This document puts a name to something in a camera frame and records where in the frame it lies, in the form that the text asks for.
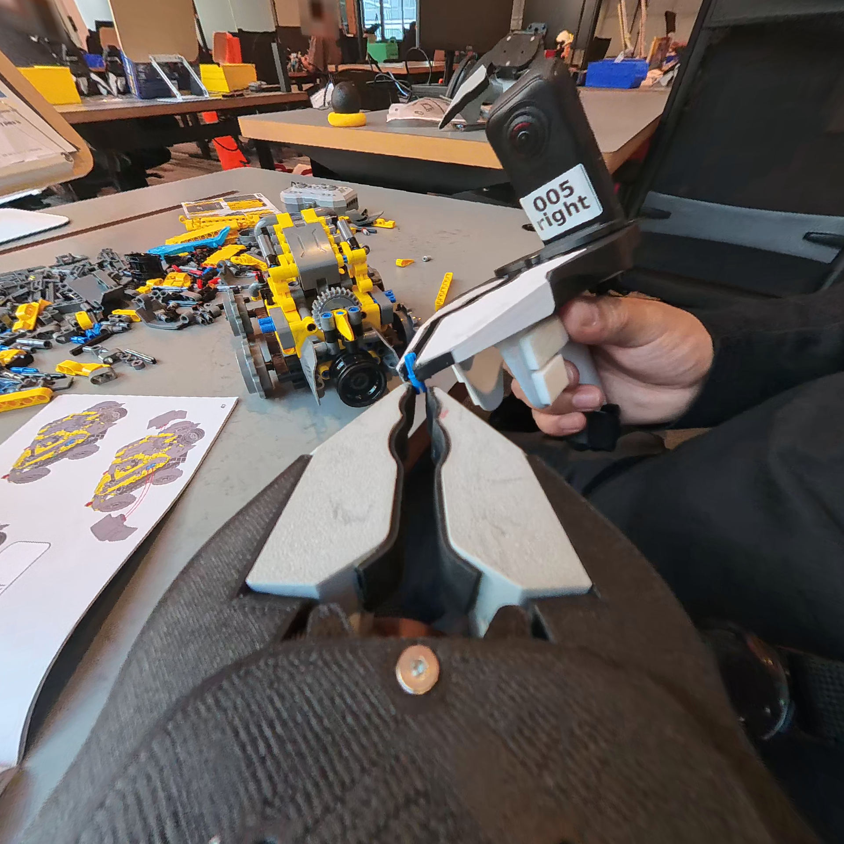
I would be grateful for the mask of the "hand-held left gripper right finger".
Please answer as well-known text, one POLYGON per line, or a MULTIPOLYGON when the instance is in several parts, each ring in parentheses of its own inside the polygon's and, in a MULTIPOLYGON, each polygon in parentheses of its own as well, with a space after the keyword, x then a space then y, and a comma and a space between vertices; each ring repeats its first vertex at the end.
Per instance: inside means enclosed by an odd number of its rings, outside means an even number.
POLYGON ((429 392, 447 578, 482 637, 503 607, 588 594, 593 582, 526 454, 438 387, 429 392))

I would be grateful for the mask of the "wooden document stand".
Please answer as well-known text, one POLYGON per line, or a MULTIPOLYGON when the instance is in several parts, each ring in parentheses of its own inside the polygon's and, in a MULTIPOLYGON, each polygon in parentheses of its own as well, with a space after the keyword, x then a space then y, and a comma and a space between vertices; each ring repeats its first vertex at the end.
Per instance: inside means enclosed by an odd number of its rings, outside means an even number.
POLYGON ((32 212, 9 207, 7 204, 22 196, 39 193, 50 186, 86 176, 93 167, 93 158, 88 144, 79 136, 79 133, 24 78, 4 54, 1 55, 1 82, 5 82, 21 100, 40 114, 42 119, 61 135, 73 150, 71 153, 73 166, 67 165, 61 170, 56 166, 48 170, 36 171, 30 174, 27 180, 19 178, 15 181, 2 181, 1 176, 1 244, 6 246, 27 238, 41 236, 69 224, 69 218, 63 215, 32 212))

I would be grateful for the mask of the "yellow grey sticker sheet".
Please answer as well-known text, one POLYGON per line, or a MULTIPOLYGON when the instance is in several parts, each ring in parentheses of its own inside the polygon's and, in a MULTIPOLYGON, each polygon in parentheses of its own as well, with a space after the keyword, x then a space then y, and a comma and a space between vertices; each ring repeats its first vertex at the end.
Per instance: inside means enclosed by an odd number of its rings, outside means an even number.
POLYGON ((233 193, 182 204, 184 219, 277 214, 279 209, 259 193, 233 193))

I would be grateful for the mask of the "paper sheet with drawings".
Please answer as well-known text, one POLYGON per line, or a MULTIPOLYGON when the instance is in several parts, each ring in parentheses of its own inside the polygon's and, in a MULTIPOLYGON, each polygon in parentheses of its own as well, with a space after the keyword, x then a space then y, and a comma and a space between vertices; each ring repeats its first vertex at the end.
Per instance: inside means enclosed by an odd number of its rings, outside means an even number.
POLYGON ((394 123, 397 127, 439 126, 450 106, 450 100, 439 97, 394 103, 387 109, 386 123, 394 123))

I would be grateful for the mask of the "black office chair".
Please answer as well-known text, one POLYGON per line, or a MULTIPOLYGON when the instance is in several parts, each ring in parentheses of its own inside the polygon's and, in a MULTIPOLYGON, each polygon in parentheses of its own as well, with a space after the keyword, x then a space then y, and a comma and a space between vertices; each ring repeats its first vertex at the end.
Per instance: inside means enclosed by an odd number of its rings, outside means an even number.
POLYGON ((842 284, 843 2, 703 2, 626 196, 620 280, 683 307, 842 284))

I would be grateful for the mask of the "grey desk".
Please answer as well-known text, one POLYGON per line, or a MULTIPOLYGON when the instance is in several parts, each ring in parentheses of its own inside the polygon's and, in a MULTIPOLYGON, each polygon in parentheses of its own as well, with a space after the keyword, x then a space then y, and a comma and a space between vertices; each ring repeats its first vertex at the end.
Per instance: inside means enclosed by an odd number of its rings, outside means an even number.
MULTIPOLYGON (((289 183, 279 172, 243 169, 71 204, 59 211, 70 222, 56 238, 3 247, 2 271, 48 265, 68 252, 92 258, 103 247, 127 252, 159 246, 182 230, 182 203, 229 193, 276 199, 289 183)), ((523 229, 527 218, 518 207, 372 186, 356 191, 363 207, 395 221, 395 229, 363 240, 386 286, 421 319, 432 313, 444 273, 453 272, 452 290, 458 294, 539 247, 533 232, 523 229), (432 260, 423 262, 425 255, 432 260), (415 263, 400 269, 397 258, 415 263)), ((4 840, 28 823, 78 754, 133 641, 184 565, 294 458, 355 414, 332 394, 322 406, 309 392, 269 400, 248 394, 224 318, 180 332, 138 326, 130 335, 128 345, 151 353, 158 363, 146 371, 121 371, 105 393, 237 396, 239 402, 186 491, 59 657, 37 705, 23 764, 2 794, 4 840)))

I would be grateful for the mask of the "open instruction booklet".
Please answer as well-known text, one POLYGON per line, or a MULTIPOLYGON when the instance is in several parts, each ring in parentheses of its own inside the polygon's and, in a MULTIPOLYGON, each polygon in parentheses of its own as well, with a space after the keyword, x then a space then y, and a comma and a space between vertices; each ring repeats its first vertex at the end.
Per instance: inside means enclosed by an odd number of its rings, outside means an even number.
POLYGON ((55 399, 2 444, 1 762, 76 626, 171 508, 235 397, 55 399))

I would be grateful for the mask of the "pile of small brick parts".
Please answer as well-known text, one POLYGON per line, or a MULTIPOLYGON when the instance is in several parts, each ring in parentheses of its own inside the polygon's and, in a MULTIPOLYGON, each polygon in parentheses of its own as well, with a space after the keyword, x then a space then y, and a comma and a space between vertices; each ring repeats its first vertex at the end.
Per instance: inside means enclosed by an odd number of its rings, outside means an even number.
POLYGON ((235 277, 246 285, 255 281, 254 269, 265 268, 251 233, 259 220, 180 218, 186 230, 177 236, 229 226, 216 250, 160 258, 105 247, 93 258, 69 252, 48 265, 3 272, 2 412, 47 404, 77 380, 105 385, 120 365, 135 371, 156 365, 151 353, 109 346, 136 326, 180 332, 213 325, 225 310, 219 264, 234 259, 235 277))

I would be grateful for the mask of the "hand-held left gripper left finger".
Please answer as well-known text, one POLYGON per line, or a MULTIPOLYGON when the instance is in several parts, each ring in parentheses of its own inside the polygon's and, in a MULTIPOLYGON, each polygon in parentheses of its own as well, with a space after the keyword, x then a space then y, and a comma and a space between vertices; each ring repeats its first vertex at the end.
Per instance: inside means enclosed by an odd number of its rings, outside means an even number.
POLYGON ((396 587, 403 455, 413 389, 397 388, 325 440, 246 583, 255 593, 373 610, 396 587))

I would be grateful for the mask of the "yellow brick toy car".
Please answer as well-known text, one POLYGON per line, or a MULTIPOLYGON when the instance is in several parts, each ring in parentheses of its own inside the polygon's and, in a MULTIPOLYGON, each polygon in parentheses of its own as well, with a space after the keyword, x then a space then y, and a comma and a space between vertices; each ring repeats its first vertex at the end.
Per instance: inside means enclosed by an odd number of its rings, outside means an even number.
POLYGON ((265 268, 246 285, 234 259, 221 262, 218 286, 249 392, 307 387, 320 403, 330 387, 350 407, 374 404, 418 320, 370 267, 349 220, 306 209, 262 218, 251 233, 265 268))

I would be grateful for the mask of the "grey brick battery box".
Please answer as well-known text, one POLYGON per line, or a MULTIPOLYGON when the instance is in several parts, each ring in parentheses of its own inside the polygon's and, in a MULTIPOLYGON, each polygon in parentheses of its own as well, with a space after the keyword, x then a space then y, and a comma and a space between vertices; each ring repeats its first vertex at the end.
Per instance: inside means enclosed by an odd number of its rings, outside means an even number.
POLYGON ((358 195, 352 187, 321 182, 292 182, 280 192, 280 202, 290 214, 321 208, 327 215, 345 215, 359 208, 358 195))

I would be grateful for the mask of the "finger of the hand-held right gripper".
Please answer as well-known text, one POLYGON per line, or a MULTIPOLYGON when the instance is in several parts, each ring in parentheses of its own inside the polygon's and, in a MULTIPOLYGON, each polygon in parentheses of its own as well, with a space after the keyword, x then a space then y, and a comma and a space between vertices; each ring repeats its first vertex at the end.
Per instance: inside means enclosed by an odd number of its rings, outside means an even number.
POLYGON ((424 322, 397 365, 398 376, 419 386, 457 364, 532 327, 554 312, 554 280, 491 280, 444 306, 424 322))
POLYGON ((413 339, 413 351, 483 351, 532 327, 554 312, 553 274, 581 251, 542 262, 510 281, 490 281, 470 290, 432 317, 413 339))

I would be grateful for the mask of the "blue storage bin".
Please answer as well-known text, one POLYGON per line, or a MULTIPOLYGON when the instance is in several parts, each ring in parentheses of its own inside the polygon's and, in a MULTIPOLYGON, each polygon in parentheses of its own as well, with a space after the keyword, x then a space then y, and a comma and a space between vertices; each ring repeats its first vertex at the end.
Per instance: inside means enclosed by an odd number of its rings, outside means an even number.
POLYGON ((583 85, 608 90, 637 89, 649 70, 647 58, 605 58, 588 64, 583 85))

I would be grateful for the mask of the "wood rimmed grey table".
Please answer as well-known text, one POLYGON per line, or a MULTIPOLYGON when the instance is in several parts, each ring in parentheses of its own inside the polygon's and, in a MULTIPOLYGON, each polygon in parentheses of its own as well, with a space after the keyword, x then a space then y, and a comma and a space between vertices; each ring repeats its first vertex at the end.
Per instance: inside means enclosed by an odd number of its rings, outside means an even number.
MULTIPOLYGON (((668 90, 598 90, 579 94, 608 170, 614 173, 649 140, 668 90)), ((394 126, 374 111, 359 128, 331 127, 316 109, 240 118, 245 138, 288 146, 316 171, 343 182, 453 195, 509 179, 481 130, 394 126)))

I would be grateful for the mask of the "person's right forearm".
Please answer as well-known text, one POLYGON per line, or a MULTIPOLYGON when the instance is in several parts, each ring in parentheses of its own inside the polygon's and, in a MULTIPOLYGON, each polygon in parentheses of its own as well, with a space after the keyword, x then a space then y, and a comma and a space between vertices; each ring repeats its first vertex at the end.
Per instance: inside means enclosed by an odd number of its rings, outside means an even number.
POLYGON ((714 357, 696 399, 673 427, 711 428, 825 377, 842 387, 842 283, 807 295, 689 312, 709 333, 714 357))

